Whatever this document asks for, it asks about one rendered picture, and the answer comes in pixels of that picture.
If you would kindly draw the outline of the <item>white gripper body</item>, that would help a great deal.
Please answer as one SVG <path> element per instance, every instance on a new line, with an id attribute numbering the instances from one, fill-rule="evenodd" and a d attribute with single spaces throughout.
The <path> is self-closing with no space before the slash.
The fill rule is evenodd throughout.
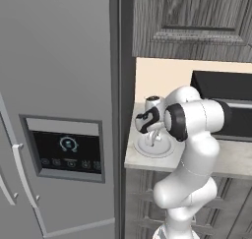
<path id="1" fill-rule="evenodd" d="M 159 131 L 162 128 L 163 128 L 162 122 L 156 122 L 147 128 L 147 134 L 145 136 L 145 144 L 147 146 L 152 147 L 154 145 L 156 137 L 158 136 Z"/>

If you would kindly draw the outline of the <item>black microwave oven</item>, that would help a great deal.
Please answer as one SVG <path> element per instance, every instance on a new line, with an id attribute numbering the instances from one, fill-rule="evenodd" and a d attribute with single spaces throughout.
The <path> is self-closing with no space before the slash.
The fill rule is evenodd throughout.
<path id="1" fill-rule="evenodd" d="M 214 133 L 216 139 L 252 143 L 252 74 L 194 71 L 190 86 L 202 98 L 224 101 L 231 108 L 231 121 Z"/>

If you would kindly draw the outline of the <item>white round plate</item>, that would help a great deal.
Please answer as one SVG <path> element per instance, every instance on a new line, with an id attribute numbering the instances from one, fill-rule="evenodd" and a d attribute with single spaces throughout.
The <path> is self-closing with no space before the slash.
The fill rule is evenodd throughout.
<path id="1" fill-rule="evenodd" d="M 175 150 L 175 142 L 165 133 L 159 133 L 154 140 L 150 134 L 140 135 L 134 142 L 134 147 L 140 154 L 151 158 L 163 158 Z"/>

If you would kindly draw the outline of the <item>grey wooden base cabinet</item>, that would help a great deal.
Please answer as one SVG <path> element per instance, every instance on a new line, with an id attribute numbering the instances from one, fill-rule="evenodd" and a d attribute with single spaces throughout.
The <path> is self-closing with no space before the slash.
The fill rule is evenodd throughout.
<path id="1" fill-rule="evenodd" d="M 153 201 L 153 186 L 165 172 L 127 169 L 125 239 L 152 239 L 165 210 Z M 217 177 L 217 197 L 193 217 L 200 239 L 252 239 L 252 181 Z"/>

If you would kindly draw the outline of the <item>fridge dispenser panel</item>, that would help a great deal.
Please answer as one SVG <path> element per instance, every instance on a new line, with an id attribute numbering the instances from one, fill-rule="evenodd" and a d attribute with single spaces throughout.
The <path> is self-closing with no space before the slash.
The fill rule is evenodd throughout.
<path id="1" fill-rule="evenodd" d="M 38 177 L 105 183 L 101 120 L 19 117 Z"/>

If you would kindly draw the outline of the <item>grey fridge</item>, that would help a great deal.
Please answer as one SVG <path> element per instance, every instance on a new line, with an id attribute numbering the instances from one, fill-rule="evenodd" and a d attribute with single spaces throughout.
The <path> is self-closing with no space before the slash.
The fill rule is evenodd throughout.
<path id="1" fill-rule="evenodd" d="M 0 0 L 0 239 L 119 239 L 113 150 L 112 0 Z M 101 120 L 105 183 L 38 177 L 20 114 Z M 12 146 L 22 157 L 34 209 Z"/>

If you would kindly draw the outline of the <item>grey wooden wall cupboard door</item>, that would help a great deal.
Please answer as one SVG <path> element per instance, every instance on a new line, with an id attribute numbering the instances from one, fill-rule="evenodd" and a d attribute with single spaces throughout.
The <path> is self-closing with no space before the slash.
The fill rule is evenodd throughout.
<path id="1" fill-rule="evenodd" d="M 252 0 L 134 0 L 136 57 L 252 63 Z"/>

